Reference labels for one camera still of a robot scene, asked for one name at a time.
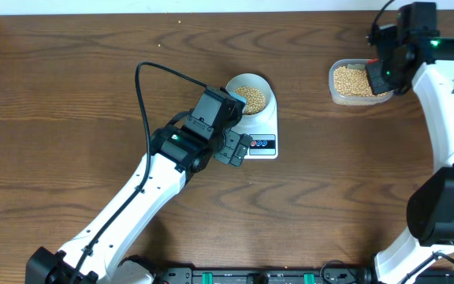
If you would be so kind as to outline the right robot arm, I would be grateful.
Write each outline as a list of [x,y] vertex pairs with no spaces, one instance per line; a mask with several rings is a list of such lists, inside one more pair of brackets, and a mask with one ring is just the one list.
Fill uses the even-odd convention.
[[374,22],[367,37],[378,57],[366,66],[375,95],[413,91],[433,149],[434,173],[407,202],[407,226],[374,257],[370,283],[413,283],[454,253],[454,39],[437,28],[437,5],[399,8],[396,23]]

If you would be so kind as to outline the red plastic measuring scoop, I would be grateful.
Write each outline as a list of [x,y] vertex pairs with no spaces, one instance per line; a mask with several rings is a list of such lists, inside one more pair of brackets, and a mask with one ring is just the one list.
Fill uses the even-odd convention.
[[378,59],[378,58],[376,58],[376,59],[371,59],[371,60],[368,61],[367,64],[373,64],[373,63],[375,63],[375,62],[379,62],[379,59]]

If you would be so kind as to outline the soybeans in bowl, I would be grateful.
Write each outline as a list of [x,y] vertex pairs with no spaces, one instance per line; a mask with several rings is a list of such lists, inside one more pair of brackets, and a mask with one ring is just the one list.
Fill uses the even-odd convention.
[[266,107],[266,97],[257,88],[241,86],[236,88],[234,92],[246,99],[245,115],[258,114]]

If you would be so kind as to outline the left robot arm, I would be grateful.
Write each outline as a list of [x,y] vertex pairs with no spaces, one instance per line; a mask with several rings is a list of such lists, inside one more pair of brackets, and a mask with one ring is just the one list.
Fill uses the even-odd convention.
[[27,283],[151,283],[155,276],[125,253],[158,211],[204,170],[210,159],[240,166],[252,138],[233,131],[246,99],[207,87],[195,108],[154,131],[147,153],[99,215],[56,252],[39,248]]

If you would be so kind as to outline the soybeans pile in container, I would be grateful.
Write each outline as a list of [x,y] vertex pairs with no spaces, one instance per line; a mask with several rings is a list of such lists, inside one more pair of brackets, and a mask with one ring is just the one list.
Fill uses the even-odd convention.
[[375,97],[365,69],[340,66],[333,71],[333,86],[344,96]]

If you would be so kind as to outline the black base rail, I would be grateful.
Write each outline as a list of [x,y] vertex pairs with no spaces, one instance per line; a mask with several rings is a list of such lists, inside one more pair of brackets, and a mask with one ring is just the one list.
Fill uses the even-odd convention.
[[347,269],[328,267],[323,276],[320,270],[199,270],[188,267],[175,267],[162,272],[153,283],[158,284],[347,284],[375,283],[374,277],[366,272],[356,280]]

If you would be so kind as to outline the white digital kitchen scale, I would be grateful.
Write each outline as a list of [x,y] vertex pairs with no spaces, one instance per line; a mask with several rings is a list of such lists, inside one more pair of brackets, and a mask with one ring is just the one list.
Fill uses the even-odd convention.
[[275,103],[271,115],[248,117],[243,114],[240,122],[233,127],[233,131],[252,137],[246,159],[275,159],[278,156],[277,101],[274,93],[273,98]]

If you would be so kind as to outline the light blue round bowl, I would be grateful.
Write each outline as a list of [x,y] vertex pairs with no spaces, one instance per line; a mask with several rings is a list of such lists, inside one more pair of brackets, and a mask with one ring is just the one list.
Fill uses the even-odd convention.
[[254,73],[243,73],[243,74],[235,76],[233,79],[231,79],[231,81],[227,83],[226,89],[229,92],[232,92],[234,95],[237,95],[234,92],[234,90],[241,86],[250,86],[253,88],[257,88],[266,97],[266,107],[263,109],[263,111],[261,111],[258,114],[246,115],[246,116],[262,117],[262,116],[269,116],[272,114],[272,112],[274,110],[275,99],[273,98],[273,92],[272,92],[268,82],[264,78],[262,78],[259,75],[254,74]]

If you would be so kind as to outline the clear plastic container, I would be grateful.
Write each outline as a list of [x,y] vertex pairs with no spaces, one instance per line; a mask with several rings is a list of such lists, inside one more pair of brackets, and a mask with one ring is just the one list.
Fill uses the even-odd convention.
[[343,106],[372,106],[379,103],[384,103],[388,101],[392,96],[392,92],[381,93],[375,97],[356,97],[356,96],[344,96],[341,95],[333,86],[333,71],[335,68],[340,66],[347,66],[351,69],[365,69],[369,59],[341,59],[335,62],[329,70],[329,90],[332,100]]

